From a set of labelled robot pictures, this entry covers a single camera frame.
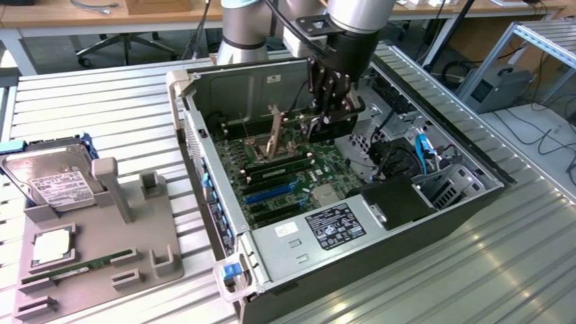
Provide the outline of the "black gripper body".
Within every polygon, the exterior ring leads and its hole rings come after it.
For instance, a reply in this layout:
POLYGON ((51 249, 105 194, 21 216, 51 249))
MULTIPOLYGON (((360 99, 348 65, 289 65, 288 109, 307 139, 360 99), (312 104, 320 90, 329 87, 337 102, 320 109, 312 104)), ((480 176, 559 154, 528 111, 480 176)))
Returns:
POLYGON ((364 73, 379 43, 379 31, 369 34, 345 31, 329 34, 316 61, 325 73, 339 72, 357 82, 364 73))

